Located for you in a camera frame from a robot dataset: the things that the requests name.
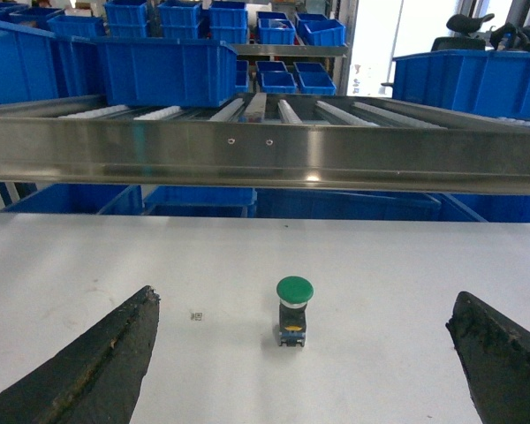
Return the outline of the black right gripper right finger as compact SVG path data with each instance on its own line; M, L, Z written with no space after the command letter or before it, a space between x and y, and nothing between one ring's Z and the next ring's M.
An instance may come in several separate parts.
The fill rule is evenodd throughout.
M468 291L446 323L483 423L530 423L530 331Z

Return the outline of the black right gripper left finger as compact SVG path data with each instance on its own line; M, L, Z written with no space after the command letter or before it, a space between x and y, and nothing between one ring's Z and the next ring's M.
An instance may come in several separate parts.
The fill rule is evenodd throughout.
M0 423L128 423L148 371L160 298L144 286L0 393Z

